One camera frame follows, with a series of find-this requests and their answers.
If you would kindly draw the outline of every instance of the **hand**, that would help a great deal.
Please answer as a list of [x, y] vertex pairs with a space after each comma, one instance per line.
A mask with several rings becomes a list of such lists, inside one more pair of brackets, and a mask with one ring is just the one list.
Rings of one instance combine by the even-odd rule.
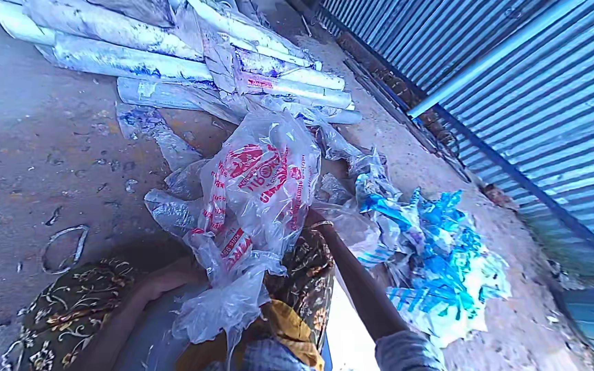
[[192, 257], [182, 257], [149, 274], [140, 284], [139, 292], [148, 301], [159, 298], [163, 293], [177, 289], [187, 283], [207, 282], [205, 270]]
[[326, 218], [312, 208], [308, 208], [308, 214], [306, 214], [306, 220], [304, 221], [305, 227], [310, 227], [315, 223], [325, 221]]

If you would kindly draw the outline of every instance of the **yellow cloth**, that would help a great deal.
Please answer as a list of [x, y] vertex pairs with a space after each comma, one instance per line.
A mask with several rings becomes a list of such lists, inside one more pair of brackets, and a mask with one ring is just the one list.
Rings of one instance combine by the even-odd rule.
[[[291, 307], [280, 300], [272, 300], [261, 309], [267, 321], [258, 318], [242, 333], [242, 339], [233, 354], [236, 365], [240, 366], [249, 342], [270, 336], [290, 349], [307, 366], [324, 371], [325, 360], [309, 338], [311, 329]], [[200, 371], [211, 362], [224, 362], [226, 350], [224, 333], [212, 341], [190, 345], [177, 359], [176, 371]]]
[[324, 371], [325, 360], [316, 345], [310, 341], [311, 329], [306, 322], [286, 303], [272, 299], [271, 304], [269, 310], [264, 312], [276, 340], [290, 349], [295, 357], [307, 366]]

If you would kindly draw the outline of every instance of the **clear plastic bag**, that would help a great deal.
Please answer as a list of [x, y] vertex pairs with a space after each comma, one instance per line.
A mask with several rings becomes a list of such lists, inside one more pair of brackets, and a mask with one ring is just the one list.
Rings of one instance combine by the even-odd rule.
[[228, 354], [268, 301], [266, 271], [296, 241], [319, 177], [320, 151], [289, 114], [248, 114], [201, 169], [205, 206], [184, 241], [212, 288], [187, 300], [173, 334], [191, 342], [227, 333]]
[[153, 215], [153, 219], [163, 230], [180, 239], [196, 228], [203, 209], [202, 198], [184, 201], [164, 191], [152, 189], [146, 193], [144, 203]]
[[317, 201], [311, 208], [333, 223], [336, 233], [355, 257], [377, 248], [380, 238], [377, 223], [360, 215], [358, 210]]
[[202, 198], [201, 169], [208, 161], [210, 161], [209, 158], [204, 158], [170, 173], [164, 179], [169, 193], [188, 201]]
[[326, 173], [320, 182], [320, 190], [327, 193], [326, 198], [320, 198], [319, 201], [343, 205], [353, 196], [343, 187], [340, 181], [331, 173]]
[[282, 256], [301, 231], [319, 169], [318, 147], [290, 114], [251, 113], [203, 166], [199, 225], [219, 232], [230, 209], [255, 248]]

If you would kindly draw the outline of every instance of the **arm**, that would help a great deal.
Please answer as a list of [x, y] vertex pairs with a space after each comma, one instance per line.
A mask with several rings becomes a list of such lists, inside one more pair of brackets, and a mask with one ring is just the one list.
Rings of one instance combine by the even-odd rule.
[[110, 321], [94, 335], [68, 371], [111, 370], [146, 304], [159, 298], [164, 292], [200, 280], [207, 280], [205, 273], [195, 267], [189, 258], [179, 259], [149, 274], [112, 312]]
[[[306, 225], [324, 220], [322, 215], [310, 211]], [[322, 224], [316, 229], [327, 241], [329, 250], [341, 272], [343, 281], [345, 281], [354, 308], [359, 314], [359, 318], [364, 322], [370, 337], [377, 342], [382, 337], [409, 330], [386, 293], [352, 255], [334, 228], [329, 224]]]

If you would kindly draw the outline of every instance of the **bangle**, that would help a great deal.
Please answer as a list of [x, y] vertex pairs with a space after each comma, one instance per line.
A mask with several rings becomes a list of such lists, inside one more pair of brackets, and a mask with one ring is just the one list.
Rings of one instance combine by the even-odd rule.
[[317, 222], [313, 225], [311, 225], [311, 229], [316, 229], [319, 226], [323, 226], [323, 225], [330, 225], [330, 226], [334, 226], [334, 223], [331, 221], [322, 221], [322, 222]]

